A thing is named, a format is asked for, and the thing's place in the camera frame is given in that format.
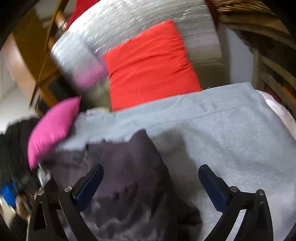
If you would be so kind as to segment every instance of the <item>human hand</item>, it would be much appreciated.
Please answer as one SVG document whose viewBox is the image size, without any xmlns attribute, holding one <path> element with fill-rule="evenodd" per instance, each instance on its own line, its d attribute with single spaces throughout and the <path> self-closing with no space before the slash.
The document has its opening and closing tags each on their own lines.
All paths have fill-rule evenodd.
<svg viewBox="0 0 296 241">
<path fill-rule="evenodd" d="M 26 220 L 27 217 L 29 216 L 29 212 L 27 211 L 27 209 L 24 206 L 24 202 L 27 201 L 26 196 L 24 195 L 18 195 L 16 197 L 16 210 L 17 210 L 17 214 L 23 219 Z"/>
</svg>

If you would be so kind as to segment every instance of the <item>mattress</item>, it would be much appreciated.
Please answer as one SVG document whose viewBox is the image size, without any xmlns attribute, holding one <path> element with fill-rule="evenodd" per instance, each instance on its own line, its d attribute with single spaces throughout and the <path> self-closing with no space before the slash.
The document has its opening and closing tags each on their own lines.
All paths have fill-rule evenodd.
<svg viewBox="0 0 296 241">
<path fill-rule="evenodd" d="M 292 229 L 296 141 L 251 84 L 211 88 L 119 112 L 81 113 L 57 151 L 82 150 L 102 140 L 127 141 L 140 129 L 146 129 L 160 152 L 178 195 L 199 209 L 198 240 L 206 238 L 221 216 L 199 182 L 197 172 L 203 164 L 228 186 L 265 191 L 274 240 L 284 240 Z M 241 211 L 228 240 L 234 239 L 243 216 Z"/>
</svg>

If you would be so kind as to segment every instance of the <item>black sleeve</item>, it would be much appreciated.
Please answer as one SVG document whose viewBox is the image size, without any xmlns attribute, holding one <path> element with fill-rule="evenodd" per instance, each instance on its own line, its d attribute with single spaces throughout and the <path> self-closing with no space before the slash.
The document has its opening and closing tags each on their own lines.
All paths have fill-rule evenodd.
<svg viewBox="0 0 296 241">
<path fill-rule="evenodd" d="M 10 230 L 17 237 L 18 241 L 26 241 L 27 227 L 27 221 L 23 220 L 17 214 L 14 216 L 10 224 Z"/>
</svg>

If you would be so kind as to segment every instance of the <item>red fabric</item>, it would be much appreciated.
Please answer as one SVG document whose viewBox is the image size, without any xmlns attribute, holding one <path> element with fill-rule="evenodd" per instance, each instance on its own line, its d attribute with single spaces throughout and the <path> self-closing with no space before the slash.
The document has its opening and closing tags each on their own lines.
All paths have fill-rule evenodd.
<svg viewBox="0 0 296 241">
<path fill-rule="evenodd" d="M 173 20 L 145 30 L 104 58 L 113 111 L 202 90 Z"/>
<path fill-rule="evenodd" d="M 76 0 L 76 7 L 74 12 L 72 13 L 68 24 L 67 29 L 71 26 L 71 24 L 79 18 L 87 9 L 95 5 L 100 0 Z"/>
</svg>

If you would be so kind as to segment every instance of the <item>blue gripper pad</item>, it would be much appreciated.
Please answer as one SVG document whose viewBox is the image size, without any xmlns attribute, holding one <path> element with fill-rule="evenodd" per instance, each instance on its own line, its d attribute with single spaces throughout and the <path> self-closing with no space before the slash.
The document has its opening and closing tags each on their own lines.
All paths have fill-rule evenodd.
<svg viewBox="0 0 296 241">
<path fill-rule="evenodd" d="M 230 203 L 228 185 L 220 177 L 217 177 L 208 165 L 202 165 L 198 169 L 198 178 L 211 199 L 215 209 L 224 213 Z"/>
<path fill-rule="evenodd" d="M 95 192 L 101 184 L 104 177 L 103 166 L 98 164 L 91 176 L 85 182 L 80 192 L 76 196 L 76 210 L 78 212 L 84 211 L 92 200 Z"/>
</svg>

